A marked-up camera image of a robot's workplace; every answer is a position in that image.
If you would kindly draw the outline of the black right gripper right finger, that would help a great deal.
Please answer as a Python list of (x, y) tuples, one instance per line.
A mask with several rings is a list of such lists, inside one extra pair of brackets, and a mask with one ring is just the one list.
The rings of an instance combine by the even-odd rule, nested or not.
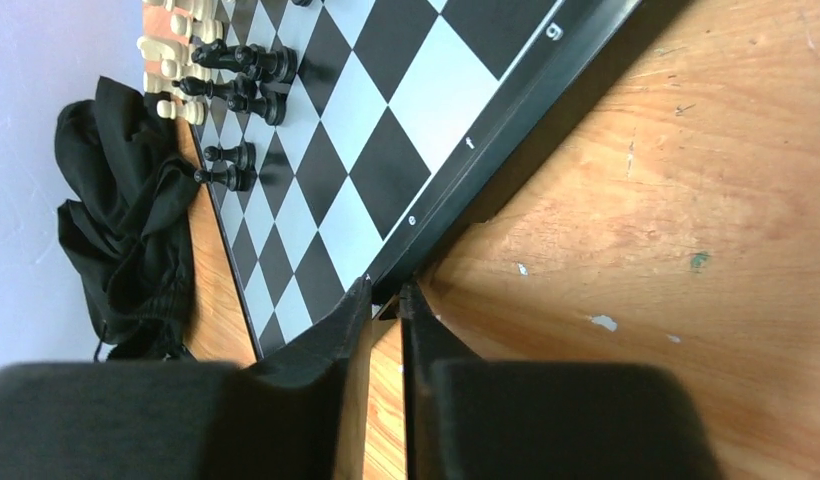
[(411, 479), (720, 479), (687, 390), (619, 362), (489, 360), (404, 285), (406, 472)]

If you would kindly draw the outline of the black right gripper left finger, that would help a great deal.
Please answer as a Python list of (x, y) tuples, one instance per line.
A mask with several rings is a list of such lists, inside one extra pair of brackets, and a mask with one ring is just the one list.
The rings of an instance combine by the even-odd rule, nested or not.
[(0, 479), (359, 479), (372, 283), (261, 361), (0, 370)]

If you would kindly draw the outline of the black and white chessboard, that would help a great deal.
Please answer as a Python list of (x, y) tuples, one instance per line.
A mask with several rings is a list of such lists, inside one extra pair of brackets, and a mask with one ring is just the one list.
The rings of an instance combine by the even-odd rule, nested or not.
[(261, 358), (321, 320), (360, 276), (386, 304), (600, 52), (651, 1), (218, 1), (228, 45), (285, 46), (278, 126), (229, 110), (242, 73), (194, 128), (256, 148), (250, 191), (206, 185)]

